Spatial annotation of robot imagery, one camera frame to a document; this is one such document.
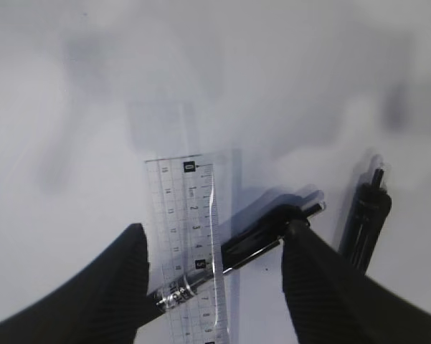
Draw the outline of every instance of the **white surface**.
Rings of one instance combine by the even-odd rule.
[[[235,211],[315,184],[334,246],[381,153],[394,205],[369,274],[431,312],[431,0],[0,0],[0,319],[150,224],[156,147],[128,107],[163,95],[191,104],[201,152],[240,152]],[[294,343],[279,249],[240,295],[233,343]]]

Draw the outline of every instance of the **pen cap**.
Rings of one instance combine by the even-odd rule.
[[[383,174],[376,169],[372,182],[357,188],[340,248],[342,256],[364,272],[392,207],[392,199],[381,187]]]

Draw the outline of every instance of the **black pen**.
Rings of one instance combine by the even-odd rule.
[[[280,245],[285,230],[293,220],[309,225],[308,218],[325,209],[317,203],[307,209],[281,205],[275,207],[238,236],[222,245],[223,275],[243,267]],[[185,303],[198,293],[198,288],[214,278],[210,264],[204,270],[192,270],[147,296],[148,323],[167,311]]]

